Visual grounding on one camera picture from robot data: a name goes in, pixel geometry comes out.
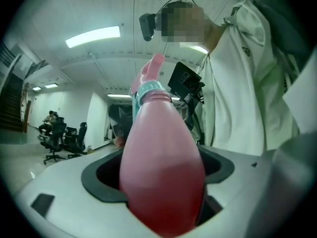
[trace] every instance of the staircase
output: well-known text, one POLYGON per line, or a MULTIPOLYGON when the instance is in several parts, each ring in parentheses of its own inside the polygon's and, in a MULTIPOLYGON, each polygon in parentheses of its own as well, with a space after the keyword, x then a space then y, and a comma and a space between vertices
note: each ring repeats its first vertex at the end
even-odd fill
POLYGON ((22 85, 23 80, 12 73, 0 97, 0 128, 23 131, 20 106, 22 85))

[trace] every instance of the chair base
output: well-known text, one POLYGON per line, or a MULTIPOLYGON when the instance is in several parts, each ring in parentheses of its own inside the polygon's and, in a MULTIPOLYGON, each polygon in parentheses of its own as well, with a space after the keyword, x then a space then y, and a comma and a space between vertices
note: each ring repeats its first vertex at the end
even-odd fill
POLYGON ((69 159, 72 159, 72 158, 80 157, 81 155, 79 153, 73 153, 73 154, 68 154, 67 156, 69 159))
POLYGON ((55 155, 53 153, 53 155, 46 155, 45 156, 46 159, 43 161, 44 162, 44 165, 46 165, 46 161, 49 161, 49 160, 55 160, 55 162, 57 162, 57 159, 61 159, 61 160, 66 160, 65 158, 61 157, 60 155, 55 155))

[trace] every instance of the teal bottle neck ring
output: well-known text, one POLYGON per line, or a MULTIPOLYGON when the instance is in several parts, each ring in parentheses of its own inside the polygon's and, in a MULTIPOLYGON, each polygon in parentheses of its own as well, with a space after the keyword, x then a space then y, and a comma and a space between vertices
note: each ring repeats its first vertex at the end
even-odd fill
POLYGON ((138 114, 140 107, 143 104, 142 98, 147 93, 154 91, 154 90, 163 90, 163 91, 167 92, 161 83, 159 83, 156 80, 151 80, 151 81, 144 82, 142 85, 140 85, 136 94, 134 94, 132 96, 133 122, 135 120, 135 117, 138 114))
POLYGON ((139 105, 139 107, 143 104, 142 98, 151 91, 154 90, 163 90, 166 92, 165 88, 162 86, 161 83, 159 83, 156 80, 151 80, 144 82, 140 87, 138 88, 137 94, 136 94, 136 100, 139 105))

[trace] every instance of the seated person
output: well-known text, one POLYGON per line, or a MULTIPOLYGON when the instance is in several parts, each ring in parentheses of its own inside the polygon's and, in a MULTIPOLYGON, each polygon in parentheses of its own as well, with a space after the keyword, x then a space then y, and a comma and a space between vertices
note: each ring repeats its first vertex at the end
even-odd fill
POLYGON ((52 123, 56 121, 56 117, 53 115, 53 111, 49 112, 49 115, 44 119, 44 124, 39 126, 40 135, 42 135, 42 130, 45 129, 45 136, 48 136, 50 131, 52 130, 52 123))

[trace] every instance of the dark gray plastic part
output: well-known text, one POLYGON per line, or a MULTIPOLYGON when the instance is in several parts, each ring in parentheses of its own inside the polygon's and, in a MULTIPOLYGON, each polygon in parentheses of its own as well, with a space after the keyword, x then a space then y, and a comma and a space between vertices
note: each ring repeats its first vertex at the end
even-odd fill
MULTIPOLYGON (((206 172, 205 184, 219 183, 234 171, 233 163, 225 157, 198 147, 206 172)), ((127 196, 119 190, 119 171, 123 149, 109 154, 88 165, 82 172, 84 188, 102 202, 127 202, 127 196)))
POLYGON ((316 142, 317 132, 314 132, 290 139, 277 149, 246 238, 270 237, 311 190, 317 174, 316 142))

